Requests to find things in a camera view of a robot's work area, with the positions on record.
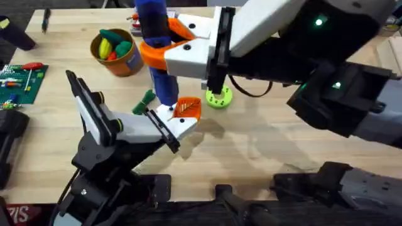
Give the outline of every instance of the wooden tabletop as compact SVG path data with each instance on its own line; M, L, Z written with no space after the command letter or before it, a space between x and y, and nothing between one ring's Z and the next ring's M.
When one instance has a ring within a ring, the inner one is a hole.
M49 65L35 104L23 109L31 117L19 146L9 188L10 203L55 202L75 168L71 159L82 137L79 112L65 70L74 71L93 90L103 91L110 109L130 112L151 86L147 67L137 75L118 78L92 58L89 46L100 29L129 28L132 9L52 10L47 34L41 32L43 10L35 11L28 34L37 42L32 51L17 50L12 64ZM181 8L180 13L212 16L213 8ZM351 60L378 65L376 38ZM179 78L181 96L203 98L200 81ZM237 81L254 94L267 82ZM172 200L208 200L213 187L229 183L244 198L274 198L268 191L275 173L314 172L325 161L349 163L381 175L402 178L402 151L358 138L346 139L319 131L297 118L286 101L296 87L275 84L271 93L252 99L234 90L229 108L214 110L203 100L198 128L182 141L177 154L161 148L136 171L173 177Z

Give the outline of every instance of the blue object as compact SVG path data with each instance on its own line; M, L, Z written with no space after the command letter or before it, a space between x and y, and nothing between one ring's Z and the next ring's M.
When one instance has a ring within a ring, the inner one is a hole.
M144 41L154 48L171 44L165 0L134 0ZM149 68L160 102L172 106L177 103L178 85L175 76L165 70Z

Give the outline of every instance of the green toy piece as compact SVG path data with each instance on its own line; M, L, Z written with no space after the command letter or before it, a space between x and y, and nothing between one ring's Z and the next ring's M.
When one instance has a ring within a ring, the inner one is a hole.
M108 31L108 30L102 29L99 31L99 33L100 33L101 37L110 41L110 43L112 43L112 45L114 45L114 46L117 46L122 41L125 41L125 39L121 35L116 34L113 31Z
M133 114L140 116L145 113L146 106L152 102L156 97L156 94L152 92L152 90L146 91L143 99L137 104L135 108L133 108Z
M132 43L129 41L122 41L116 46L116 54L118 58L124 57L131 49Z

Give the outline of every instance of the circuit board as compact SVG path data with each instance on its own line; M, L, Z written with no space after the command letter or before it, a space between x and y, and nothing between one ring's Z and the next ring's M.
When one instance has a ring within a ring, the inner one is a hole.
M8 101L11 94L17 96L14 104L33 104L35 101L43 78L45 78L48 65L44 65L37 70L32 70L31 75L30 70L22 70L20 68L21 65L5 65L0 71L0 81L7 79L18 80L18 86L15 87L5 87L4 82L0 82L0 104ZM28 86L26 86L28 77L30 81Z

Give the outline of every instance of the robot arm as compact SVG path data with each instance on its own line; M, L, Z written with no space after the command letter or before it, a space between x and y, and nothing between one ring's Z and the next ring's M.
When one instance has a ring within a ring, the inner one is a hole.
M164 50L142 43L140 51L149 66L199 78L215 94L227 74L300 85L287 104L307 124L397 146L401 113L393 94L401 82L390 70L346 62L377 35L394 5L249 0L236 14L218 7L212 19L179 15L176 26L190 34L185 41ZM271 37L277 31L280 38Z

